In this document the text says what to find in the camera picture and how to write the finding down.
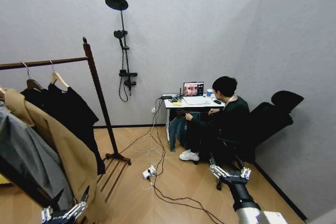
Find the power strip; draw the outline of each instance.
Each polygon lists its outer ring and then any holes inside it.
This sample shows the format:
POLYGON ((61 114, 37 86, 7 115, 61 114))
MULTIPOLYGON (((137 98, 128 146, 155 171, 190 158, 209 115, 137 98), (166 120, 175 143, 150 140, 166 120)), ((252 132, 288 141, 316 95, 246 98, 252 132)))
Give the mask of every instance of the power strip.
POLYGON ((151 165, 151 167, 149 167, 147 170, 145 170, 142 173, 142 176, 143 176, 144 179, 148 179, 150 176, 155 175, 155 174, 156 174, 156 170, 155 170, 154 166, 151 165))

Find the robotic hand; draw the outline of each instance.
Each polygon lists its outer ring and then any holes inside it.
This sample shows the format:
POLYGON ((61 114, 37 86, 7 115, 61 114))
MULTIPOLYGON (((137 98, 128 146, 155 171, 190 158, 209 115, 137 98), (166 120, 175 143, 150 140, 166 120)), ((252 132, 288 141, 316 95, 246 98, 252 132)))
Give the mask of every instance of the robotic hand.
POLYGON ((287 224, 278 212, 261 211, 257 203, 246 189, 246 184, 251 175, 251 169, 246 168, 236 156, 241 170, 226 172, 215 164, 213 157, 210 159, 211 173, 222 183, 229 186, 234 199, 233 209, 238 215, 239 224, 287 224))
POLYGON ((88 186, 81 198, 80 203, 76 204, 74 207, 68 210, 54 211, 52 206, 56 204, 61 197, 63 190, 52 200, 52 203, 49 207, 41 211, 41 224, 71 224, 75 223, 77 218, 84 212, 88 207, 86 201, 89 197, 89 188, 88 186))

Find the keyboard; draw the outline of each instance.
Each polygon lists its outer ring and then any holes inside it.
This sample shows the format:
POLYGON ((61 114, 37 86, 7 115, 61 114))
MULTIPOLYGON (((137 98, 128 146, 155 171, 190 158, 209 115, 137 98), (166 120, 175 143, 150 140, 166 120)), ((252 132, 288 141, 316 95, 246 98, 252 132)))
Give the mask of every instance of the keyboard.
POLYGON ((208 103, 210 103, 210 100, 206 99, 203 96, 200 96, 200 97, 183 97, 183 100, 188 105, 199 105, 199 104, 208 104, 208 103))

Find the desk leg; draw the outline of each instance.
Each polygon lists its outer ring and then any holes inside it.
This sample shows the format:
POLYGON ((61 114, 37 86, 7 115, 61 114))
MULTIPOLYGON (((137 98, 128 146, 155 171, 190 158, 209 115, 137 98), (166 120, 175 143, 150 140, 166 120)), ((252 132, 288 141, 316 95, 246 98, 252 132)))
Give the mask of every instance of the desk leg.
POLYGON ((166 131, 167 131, 168 143, 170 143, 170 138, 169 138, 169 115, 170 115, 170 109, 167 109, 166 131))

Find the black cable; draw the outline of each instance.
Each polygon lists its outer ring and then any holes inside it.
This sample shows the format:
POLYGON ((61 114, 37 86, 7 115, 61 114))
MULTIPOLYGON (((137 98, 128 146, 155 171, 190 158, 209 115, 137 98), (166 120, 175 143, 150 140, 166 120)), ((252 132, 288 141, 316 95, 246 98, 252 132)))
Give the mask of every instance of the black cable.
POLYGON ((152 120, 152 127, 142 136, 138 137, 136 140, 134 140, 129 146, 127 146, 124 150, 122 150, 121 152, 119 152, 120 154, 123 153, 124 151, 126 151, 129 147, 132 146, 132 144, 134 144, 137 140, 139 140, 140 138, 142 138, 143 136, 146 136, 150 131, 151 129, 154 127, 153 124, 154 124, 154 118, 156 116, 156 114, 159 112, 159 109, 155 112, 154 116, 153 116, 153 120, 152 120))
MULTIPOLYGON (((124 50, 123 49, 121 49, 121 50, 122 50, 122 67, 121 67, 121 69, 124 70, 124 50)), ((124 86, 124 92, 125 92, 125 95, 126 95, 126 100, 122 99, 121 95, 120 95, 121 81, 122 81, 122 76, 120 77, 120 83, 119 83, 119 97, 120 97, 121 101, 127 102, 128 101, 128 95, 126 93, 125 84, 123 86, 124 86)))
POLYGON ((155 181, 154 181, 154 184, 153 184, 155 194, 157 195, 157 197, 158 197, 159 199, 161 199, 162 201, 167 202, 167 203, 169 203, 169 204, 175 204, 175 205, 187 206, 187 207, 191 207, 191 208, 194 208, 194 209, 203 210, 203 211, 210 217, 210 219, 211 219, 214 223, 216 223, 216 224, 224 224, 224 222, 220 221, 214 214, 212 214, 211 212, 209 212, 208 210, 206 210, 206 209, 203 207, 203 205, 202 205, 199 201, 197 201, 197 200, 195 200, 195 199, 192 199, 192 198, 190 198, 190 197, 184 197, 184 198, 173 199, 173 198, 164 196, 164 195, 162 194, 162 192, 155 186, 157 177, 160 176, 160 175, 163 173, 164 157, 165 157, 165 154, 166 154, 165 148, 164 148, 164 146, 163 146, 163 144, 162 144, 162 141, 161 141, 161 139, 160 139, 160 137, 159 137, 159 131, 158 131, 158 127, 157 127, 157 126, 158 126, 158 125, 157 125, 157 124, 158 124, 158 123, 157 123, 157 120, 158 120, 158 117, 155 118, 155 124, 156 124, 157 137, 158 137, 158 139, 159 139, 159 141, 160 141, 160 144, 156 141, 156 139, 155 139, 154 137, 152 137, 152 138, 154 139, 154 141, 155 141, 157 144, 159 144, 159 145, 162 147, 162 156, 161 156, 161 159, 160 159, 159 163, 158 163, 157 166, 156 166, 156 171, 158 171, 158 167, 159 167, 161 161, 162 161, 162 165, 161 165, 162 170, 161 170, 161 172, 160 172, 159 174, 156 174, 156 175, 155 175, 155 181), (156 190, 159 191, 159 193, 162 195, 163 198, 161 198, 161 197, 157 194, 156 190), (188 205, 188 204, 184 204, 184 203, 179 203, 179 202, 170 202, 170 201, 168 201, 168 200, 165 200, 164 198, 169 199, 169 200, 173 200, 173 201, 189 199, 189 200, 192 200, 192 201, 198 203, 198 204, 200 205, 201 208, 199 208, 199 207, 194 207, 194 206, 191 206, 191 205, 188 205))
POLYGON ((174 96, 174 97, 168 99, 168 101, 172 102, 172 100, 173 100, 174 98, 177 99, 178 102, 182 102, 182 98, 183 98, 183 96, 178 94, 178 95, 176 95, 176 96, 174 96))

